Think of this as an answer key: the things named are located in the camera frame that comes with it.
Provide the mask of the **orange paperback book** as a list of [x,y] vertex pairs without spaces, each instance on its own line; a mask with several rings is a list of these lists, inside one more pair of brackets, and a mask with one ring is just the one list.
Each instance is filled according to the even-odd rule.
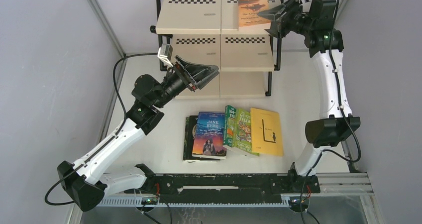
[[268,0],[238,0],[238,31],[257,32],[269,29],[271,21],[258,15],[269,9]]

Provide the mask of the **yellow book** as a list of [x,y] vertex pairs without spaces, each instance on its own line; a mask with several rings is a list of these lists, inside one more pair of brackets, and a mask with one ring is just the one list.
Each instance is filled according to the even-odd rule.
[[284,156],[279,113],[251,108],[250,115],[252,152]]

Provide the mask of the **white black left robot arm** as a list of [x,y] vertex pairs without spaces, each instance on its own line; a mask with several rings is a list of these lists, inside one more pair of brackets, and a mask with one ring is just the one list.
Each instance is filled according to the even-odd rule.
[[164,116],[160,108],[185,89],[195,92],[204,88],[219,74],[217,65],[195,64],[180,56],[175,57],[170,70],[162,82],[148,74],[139,76],[131,92],[135,102],[120,125],[83,157],[58,165],[59,184],[81,211],[93,209],[115,193],[129,189],[148,193],[155,188],[155,178],[137,166],[120,174],[105,171],[157,126]]

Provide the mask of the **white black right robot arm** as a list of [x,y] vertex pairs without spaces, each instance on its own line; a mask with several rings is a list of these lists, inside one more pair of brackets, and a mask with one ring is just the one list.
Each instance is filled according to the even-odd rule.
[[288,187],[301,192],[315,176],[316,167],[328,153],[349,137],[355,137],[360,117],[354,116],[343,75],[343,38],[335,29],[340,0],[287,0],[258,12],[271,22],[270,36],[281,39],[290,32],[302,35],[318,73],[319,119],[306,123],[307,144],[291,165]]

